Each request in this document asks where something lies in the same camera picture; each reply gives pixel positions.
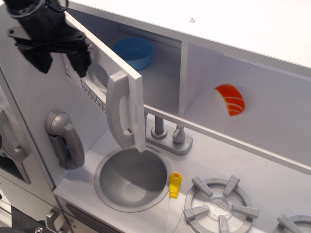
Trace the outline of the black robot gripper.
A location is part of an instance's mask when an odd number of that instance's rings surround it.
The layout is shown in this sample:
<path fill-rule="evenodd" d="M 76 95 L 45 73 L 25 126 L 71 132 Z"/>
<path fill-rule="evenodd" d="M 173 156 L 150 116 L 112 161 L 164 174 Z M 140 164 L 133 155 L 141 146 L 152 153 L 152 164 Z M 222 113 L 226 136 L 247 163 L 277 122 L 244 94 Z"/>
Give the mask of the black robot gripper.
<path fill-rule="evenodd" d="M 71 66 L 83 78 L 91 65 L 89 48 L 84 33 L 66 23 L 67 9 L 67 4 L 8 4 L 9 15 L 19 22 L 8 30 L 8 36 L 29 48 L 46 46 L 50 51 L 67 53 Z M 49 72 L 49 52 L 40 48 L 20 52 L 40 72 Z"/>

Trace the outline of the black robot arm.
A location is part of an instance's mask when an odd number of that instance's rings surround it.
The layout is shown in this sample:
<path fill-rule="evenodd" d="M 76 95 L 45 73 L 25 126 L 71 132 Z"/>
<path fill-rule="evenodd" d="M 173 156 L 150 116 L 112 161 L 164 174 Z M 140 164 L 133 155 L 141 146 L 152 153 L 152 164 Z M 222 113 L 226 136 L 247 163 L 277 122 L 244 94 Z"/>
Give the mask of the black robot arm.
<path fill-rule="evenodd" d="M 39 71 L 48 73 L 51 53 L 66 54 L 71 66 L 83 78 L 91 64 L 86 36 L 66 23 L 69 2 L 57 0 L 7 0 L 9 15 L 19 22 L 7 31 L 22 55 Z"/>

